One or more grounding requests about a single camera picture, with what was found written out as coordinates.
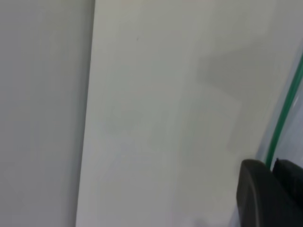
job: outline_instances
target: green edge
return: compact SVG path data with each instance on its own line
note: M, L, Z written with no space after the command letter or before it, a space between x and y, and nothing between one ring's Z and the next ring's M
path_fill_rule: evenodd
M294 101L294 97L295 94L297 93L298 87L301 83L303 77L303 55L300 59L298 68L295 72L293 81L289 87L289 90L287 92L283 107L282 107L282 111L280 113L280 116L278 118L277 124L276 124L276 128L274 130L273 133L273 137L271 138L270 144L269 144L269 148L268 148L268 153L267 153L267 158L266 158L266 162L265 165L270 168L273 157L274 157L274 153L276 150L276 146L278 144L284 123L286 121L287 115L289 113L289 110L292 106L292 103Z

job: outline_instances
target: gray wall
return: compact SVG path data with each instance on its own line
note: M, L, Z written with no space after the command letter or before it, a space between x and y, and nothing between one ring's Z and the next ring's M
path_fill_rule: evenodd
M0 226L75 224L93 0L0 1Z

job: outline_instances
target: white wall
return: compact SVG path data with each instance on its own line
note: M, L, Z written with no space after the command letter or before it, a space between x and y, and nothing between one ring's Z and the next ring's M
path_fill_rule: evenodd
M224 227L300 0L97 0L77 227Z
M0 226L75 224L93 0L0 1Z

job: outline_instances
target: black plastic part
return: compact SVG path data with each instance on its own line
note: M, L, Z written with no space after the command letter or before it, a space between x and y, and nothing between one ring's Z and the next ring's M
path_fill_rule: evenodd
M273 175L288 195L303 210L303 169L288 160L277 159Z
M260 161L242 161L237 204L242 227L303 227L302 211Z

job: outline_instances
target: white panel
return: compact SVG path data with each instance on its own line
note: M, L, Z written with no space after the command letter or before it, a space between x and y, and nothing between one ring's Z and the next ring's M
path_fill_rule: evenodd
M97 0L77 227L227 226L302 6Z

